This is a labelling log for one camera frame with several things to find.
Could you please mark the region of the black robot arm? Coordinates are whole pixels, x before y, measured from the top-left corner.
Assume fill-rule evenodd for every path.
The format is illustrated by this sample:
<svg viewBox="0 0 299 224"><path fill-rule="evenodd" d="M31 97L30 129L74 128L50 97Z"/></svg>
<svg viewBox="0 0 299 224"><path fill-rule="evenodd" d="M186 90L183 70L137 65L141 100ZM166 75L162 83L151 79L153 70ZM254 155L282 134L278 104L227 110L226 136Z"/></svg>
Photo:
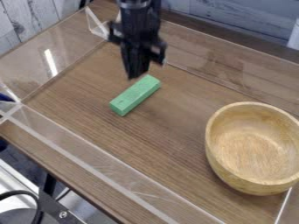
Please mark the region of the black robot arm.
<svg viewBox="0 0 299 224"><path fill-rule="evenodd" d="M108 22L108 41L120 46L127 78L139 78L154 62L165 64L167 43L159 36L162 0L116 0L120 21Z"/></svg>

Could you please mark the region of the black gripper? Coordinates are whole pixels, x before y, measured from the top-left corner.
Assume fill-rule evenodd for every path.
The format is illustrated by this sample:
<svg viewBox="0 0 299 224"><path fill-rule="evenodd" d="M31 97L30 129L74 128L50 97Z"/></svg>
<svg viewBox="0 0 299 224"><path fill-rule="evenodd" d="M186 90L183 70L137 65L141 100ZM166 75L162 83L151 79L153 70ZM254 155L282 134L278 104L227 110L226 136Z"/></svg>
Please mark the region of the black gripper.
<svg viewBox="0 0 299 224"><path fill-rule="evenodd" d="M120 20L108 22L108 41L120 45L130 80L149 71L151 61L163 64L167 44L159 36L161 1L118 1Z"/></svg>

